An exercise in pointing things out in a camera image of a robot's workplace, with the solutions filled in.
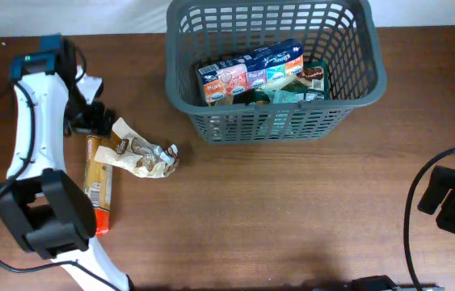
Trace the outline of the beige brown snack bag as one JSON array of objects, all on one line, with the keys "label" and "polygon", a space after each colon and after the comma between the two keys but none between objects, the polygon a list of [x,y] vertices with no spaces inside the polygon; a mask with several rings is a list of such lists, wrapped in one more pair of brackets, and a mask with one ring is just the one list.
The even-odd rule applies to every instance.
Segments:
[{"label": "beige brown snack bag", "polygon": [[94,160],[124,169],[139,178],[160,179],[175,171],[179,151],[176,145],[163,149],[150,143],[119,118],[112,125],[110,138],[98,147]]}]

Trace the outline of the orange spaghetti packet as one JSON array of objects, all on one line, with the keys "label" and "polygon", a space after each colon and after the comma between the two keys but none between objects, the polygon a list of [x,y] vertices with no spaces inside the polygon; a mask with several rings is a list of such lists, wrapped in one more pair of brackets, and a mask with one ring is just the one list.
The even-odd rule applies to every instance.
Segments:
[{"label": "orange spaghetti packet", "polygon": [[112,166],[95,161],[100,144],[100,138],[86,137],[84,192],[93,204],[97,237],[103,237],[111,229],[112,202]]}]

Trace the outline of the green snack bag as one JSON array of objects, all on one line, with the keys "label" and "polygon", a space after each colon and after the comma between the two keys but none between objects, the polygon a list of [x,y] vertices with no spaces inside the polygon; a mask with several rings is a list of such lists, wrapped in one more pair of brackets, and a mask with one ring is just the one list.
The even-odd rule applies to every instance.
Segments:
[{"label": "green snack bag", "polygon": [[269,97],[274,91],[302,92],[305,94],[303,102],[327,100],[329,95],[328,74],[329,71],[325,61],[307,62],[300,73],[250,89],[239,96],[246,98],[245,105],[253,103],[270,104],[271,100]]}]

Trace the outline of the Kleenex tissue multipack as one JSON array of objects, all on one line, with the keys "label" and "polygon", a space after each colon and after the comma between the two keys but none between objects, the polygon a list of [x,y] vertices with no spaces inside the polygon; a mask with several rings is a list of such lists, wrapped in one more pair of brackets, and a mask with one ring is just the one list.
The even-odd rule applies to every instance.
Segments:
[{"label": "Kleenex tissue multipack", "polygon": [[298,74],[303,70],[303,47],[294,39],[257,48],[196,70],[206,103]]}]

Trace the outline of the beige Pantree snack bag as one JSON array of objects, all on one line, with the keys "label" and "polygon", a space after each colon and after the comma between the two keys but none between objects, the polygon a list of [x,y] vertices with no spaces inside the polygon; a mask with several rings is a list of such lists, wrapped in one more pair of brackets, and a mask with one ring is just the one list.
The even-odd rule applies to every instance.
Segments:
[{"label": "beige Pantree snack bag", "polygon": [[219,99],[218,101],[214,101],[211,103],[212,107],[216,106],[229,106],[229,105],[235,105],[235,104],[245,104],[246,103],[246,98],[243,96],[229,96],[225,97],[223,99]]}]

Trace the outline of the mint green wipes pack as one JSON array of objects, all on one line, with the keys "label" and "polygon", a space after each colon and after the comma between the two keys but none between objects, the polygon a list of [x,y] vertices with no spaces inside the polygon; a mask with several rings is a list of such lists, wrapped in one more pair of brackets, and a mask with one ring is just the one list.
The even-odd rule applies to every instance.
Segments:
[{"label": "mint green wipes pack", "polygon": [[296,93],[291,91],[274,91],[269,99],[273,104],[299,103],[305,100],[305,94],[302,92]]}]

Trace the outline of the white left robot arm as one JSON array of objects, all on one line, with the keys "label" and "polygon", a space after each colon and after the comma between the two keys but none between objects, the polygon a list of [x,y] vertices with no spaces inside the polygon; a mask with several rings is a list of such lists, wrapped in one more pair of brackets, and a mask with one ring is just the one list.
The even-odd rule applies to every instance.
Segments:
[{"label": "white left robot arm", "polygon": [[82,50],[61,35],[43,36],[39,51],[13,59],[17,128],[0,218],[23,251],[45,261],[24,272],[62,267],[84,290],[133,290],[99,243],[91,198],[66,173],[65,137],[109,137],[115,119],[99,102],[102,79],[86,69]]}]

